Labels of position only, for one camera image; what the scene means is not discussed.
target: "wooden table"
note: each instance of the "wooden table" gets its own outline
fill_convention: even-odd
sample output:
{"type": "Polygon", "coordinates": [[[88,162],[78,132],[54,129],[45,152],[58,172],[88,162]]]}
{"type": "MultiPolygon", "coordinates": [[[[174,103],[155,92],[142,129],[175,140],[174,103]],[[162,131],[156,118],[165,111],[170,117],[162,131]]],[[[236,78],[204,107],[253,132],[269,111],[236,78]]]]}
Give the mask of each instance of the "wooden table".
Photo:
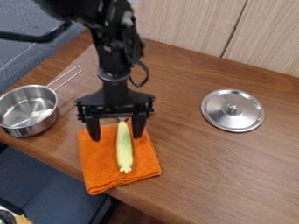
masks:
{"type": "MultiPolygon", "coordinates": [[[[87,33],[26,75],[15,87],[47,84],[72,67],[84,72],[58,92],[60,118],[46,133],[0,140],[82,179],[73,100],[101,86],[87,33]]],[[[170,45],[150,42],[144,61],[156,96],[149,133],[163,175],[116,187],[108,194],[166,223],[299,223],[299,80],[170,45]],[[214,128],[200,113],[205,95],[238,88],[267,112],[258,129],[234,134],[214,128]]],[[[140,78],[141,71],[134,71],[140,78]]]]}

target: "gray chair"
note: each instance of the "gray chair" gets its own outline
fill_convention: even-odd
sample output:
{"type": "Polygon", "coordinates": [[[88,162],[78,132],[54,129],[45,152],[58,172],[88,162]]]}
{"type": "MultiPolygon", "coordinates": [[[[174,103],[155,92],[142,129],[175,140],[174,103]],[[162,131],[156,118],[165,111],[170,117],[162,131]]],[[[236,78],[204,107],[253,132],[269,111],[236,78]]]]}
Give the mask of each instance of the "gray chair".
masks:
{"type": "MultiPolygon", "coordinates": [[[[38,36],[61,23],[45,14],[32,0],[0,0],[0,31],[38,36]]],[[[82,25],[74,24],[50,44],[0,40],[0,93],[82,31],[82,25]]]]}
{"type": "Polygon", "coordinates": [[[104,193],[88,195],[82,182],[10,147],[0,155],[0,181],[0,198],[36,224],[87,224],[108,200],[104,193]]]}

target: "black cable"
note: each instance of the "black cable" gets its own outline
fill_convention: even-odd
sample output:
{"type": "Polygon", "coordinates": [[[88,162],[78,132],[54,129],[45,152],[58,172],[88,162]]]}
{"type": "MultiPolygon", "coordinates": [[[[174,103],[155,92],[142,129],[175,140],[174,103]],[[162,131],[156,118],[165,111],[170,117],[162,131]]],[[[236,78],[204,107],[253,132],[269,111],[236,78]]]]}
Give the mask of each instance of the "black cable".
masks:
{"type": "Polygon", "coordinates": [[[143,87],[145,83],[148,82],[149,78],[150,78],[150,70],[149,68],[140,60],[136,63],[145,73],[146,73],[146,77],[145,79],[140,82],[140,83],[135,83],[132,79],[132,76],[129,76],[129,80],[131,81],[131,83],[136,86],[137,88],[143,87]]]}
{"type": "Polygon", "coordinates": [[[43,36],[31,36],[26,34],[20,34],[15,32],[0,31],[0,39],[29,42],[29,43],[49,43],[55,40],[61,33],[71,27],[72,22],[65,22],[53,31],[48,32],[43,36]]]}

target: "pot handle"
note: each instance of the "pot handle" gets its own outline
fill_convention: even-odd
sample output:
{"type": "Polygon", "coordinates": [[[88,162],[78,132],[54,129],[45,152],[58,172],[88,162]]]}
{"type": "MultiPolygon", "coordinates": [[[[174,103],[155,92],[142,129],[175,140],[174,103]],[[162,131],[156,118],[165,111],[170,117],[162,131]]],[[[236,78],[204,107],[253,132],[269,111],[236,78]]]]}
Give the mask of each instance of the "pot handle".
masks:
{"type": "Polygon", "coordinates": [[[59,86],[57,86],[55,89],[53,89],[54,91],[57,91],[59,88],[63,87],[65,84],[67,84],[67,82],[69,82],[70,80],[75,78],[78,74],[82,73],[83,72],[82,67],[80,67],[80,66],[73,67],[70,71],[62,74],[59,78],[57,78],[56,80],[53,80],[52,82],[50,82],[47,86],[50,87],[52,84],[56,83],[57,81],[61,80],[63,77],[65,77],[66,75],[70,74],[71,72],[73,72],[74,70],[77,70],[77,69],[79,69],[79,71],[75,75],[73,75],[71,78],[64,81],[59,86]]]}

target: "floor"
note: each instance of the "floor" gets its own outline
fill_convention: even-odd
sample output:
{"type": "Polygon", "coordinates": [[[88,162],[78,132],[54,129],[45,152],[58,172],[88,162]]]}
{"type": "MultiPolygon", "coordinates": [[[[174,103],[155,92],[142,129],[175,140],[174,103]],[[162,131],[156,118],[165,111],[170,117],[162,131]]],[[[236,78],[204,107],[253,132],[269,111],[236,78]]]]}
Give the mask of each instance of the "floor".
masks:
{"type": "Polygon", "coordinates": [[[164,224],[132,206],[120,203],[112,213],[108,224],[164,224]]]}

